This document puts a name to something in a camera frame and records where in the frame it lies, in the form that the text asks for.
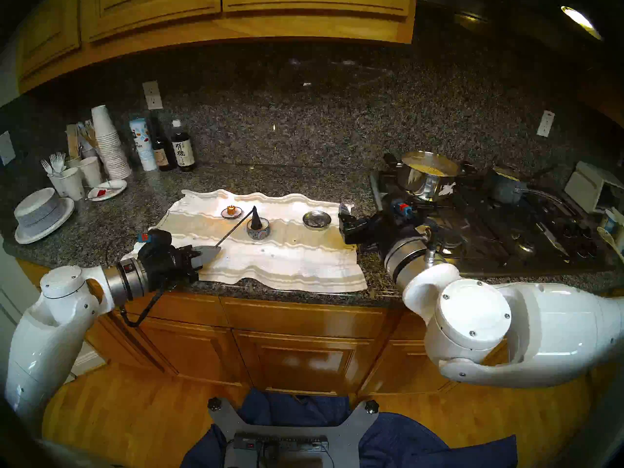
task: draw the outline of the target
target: saucepan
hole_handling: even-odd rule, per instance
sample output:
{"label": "saucepan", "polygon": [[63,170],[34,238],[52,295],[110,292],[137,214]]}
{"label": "saucepan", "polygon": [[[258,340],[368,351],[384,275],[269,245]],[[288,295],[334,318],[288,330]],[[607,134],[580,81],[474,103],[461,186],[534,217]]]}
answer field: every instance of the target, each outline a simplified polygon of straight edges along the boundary
{"label": "saucepan", "polygon": [[392,154],[384,154],[384,160],[396,168],[399,186],[428,202],[451,194],[461,171],[459,164],[443,155],[423,150],[408,152],[401,163]]}
{"label": "saucepan", "polygon": [[564,202],[561,201],[561,199],[553,196],[552,194],[548,194],[547,192],[528,188],[527,183],[520,181],[518,178],[513,176],[513,174],[513,171],[500,167],[492,167],[488,170],[484,185],[489,191],[489,195],[492,199],[504,204],[517,204],[523,194],[535,194],[549,199],[554,202],[554,204],[557,205],[557,207],[566,215],[573,216],[570,209],[564,205]]}

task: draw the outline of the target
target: bottle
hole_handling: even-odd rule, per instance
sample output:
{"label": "bottle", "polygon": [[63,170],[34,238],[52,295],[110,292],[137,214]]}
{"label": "bottle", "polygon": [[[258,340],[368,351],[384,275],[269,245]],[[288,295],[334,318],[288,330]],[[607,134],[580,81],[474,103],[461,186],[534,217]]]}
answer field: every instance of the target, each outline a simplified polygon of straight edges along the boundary
{"label": "bottle", "polygon": [[152,123],[152,148],[158,169],[161,171],[171,171],[178,167],[175,160],[174,148],[169,139],[160,131],[160,124],[155,116],[150,117]]}
{"label": "bottle", "polygon": [[147,123],[144,118],[136,118],[130,121],[130,130],[137,146],[138,158],[145,171],[153,171],[157,168],[152,149],[152,141],[147,132]]}
{"label": "bottle", "polygon": [[171,136],[171,144],[174,146],[175,159],[180,170],[187,172],[195,169],[195,157],[191,148],[191,139],[182,128],[182,123],[176,118],[171,123],[174,126]]}

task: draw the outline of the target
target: granite countertop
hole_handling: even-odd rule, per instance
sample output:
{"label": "granite countertop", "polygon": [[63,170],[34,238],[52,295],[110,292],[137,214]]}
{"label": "granite countertop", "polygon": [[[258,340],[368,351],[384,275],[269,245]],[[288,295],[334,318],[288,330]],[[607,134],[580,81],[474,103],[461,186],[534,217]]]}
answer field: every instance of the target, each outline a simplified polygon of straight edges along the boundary
{"label": "granite countertop", "polygon": [[[190,173],[134,172],[128,188],[103,202],[79,201],[72,216],[56,232],[30,245],[19,245],[13,234],[15,219],[4,201],[2,233],[4,249],[14,257],[55,268],[64,264],[84,267],[112,264],[131,251],[137,235],[154,226],[167,209],[182,198],[182,189],[209,192],[226,189],[234,194],[260,191],[269,196],[300,193],[315,200],[355,204],[357,215],[374,213],[368,171],[310,167],[200,165]],[[20,191],[21,196],[29,194]],[[256,280],[244,278],[234,285],[196,282],[179,286],[186,292],[256,300],[361,306],[402,306],[401,297],[383,270],[376,254],[358,253],[368,289],[360,292],[324,294],[274,290]],[[612,272],[565,275],[550,278],[489,278],[489,283],[514,281],[561,282],[589,292],[603,292],[624,285],[624,274]]]}

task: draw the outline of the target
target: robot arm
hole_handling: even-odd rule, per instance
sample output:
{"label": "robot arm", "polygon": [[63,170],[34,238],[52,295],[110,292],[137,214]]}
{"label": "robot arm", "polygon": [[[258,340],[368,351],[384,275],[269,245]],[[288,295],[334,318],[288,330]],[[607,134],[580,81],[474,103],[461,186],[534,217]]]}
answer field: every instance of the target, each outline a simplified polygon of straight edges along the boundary
{"label": "robot arm", "polygon": [[[123,260],[106,270],[101,266],[62,266],[42,277],[41,296],[26,310],[11,340],[4,393],[37,438],[45,406],[67,379],[82,340],[96,318],[117,305],[124,320],[137,326],[157,296],[137,322],[127,319],[123,310],[126,301],[155,290],[162,292],[170,283],[182,279],[197,280],[197,270],[220,251],[218,246],[174,248],[171,234],[161,230],[149,231],[148,239],[138,259]],[[102,302],[91,294],[87,280],[101,285]]]}
{"label": "robot arm", "polygon": [[[347,244],[376,245],[404,304],[427,325],[425,349],[453,381],[507,388],[567,382],[622,350],[624,298],[607,299],[562,284],[489,285],[461,278],[436,253],[436,226],[403,214],[388,195],[369,220],[339,214]],[[510,361],[480,364],[507,339]]]}

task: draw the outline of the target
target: wooden floor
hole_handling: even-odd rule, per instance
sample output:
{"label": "wooden floor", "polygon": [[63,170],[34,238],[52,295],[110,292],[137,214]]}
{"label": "wooden floor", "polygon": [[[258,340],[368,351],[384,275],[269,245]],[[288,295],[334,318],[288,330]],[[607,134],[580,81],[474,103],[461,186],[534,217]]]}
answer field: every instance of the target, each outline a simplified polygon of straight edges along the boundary
{"label": "wooden floor", "polygon": [[[379,396],[381,410],[425,425],[452,448],[517,436],[519,466],[542,466],[583,424],[604,376],[548,389],[459,385],[443,395]],[[245,390],[110,364],[66,384],[46,409],[44,437],[128,467],[179,466],[206,433],[206,403],[235,407]]]}

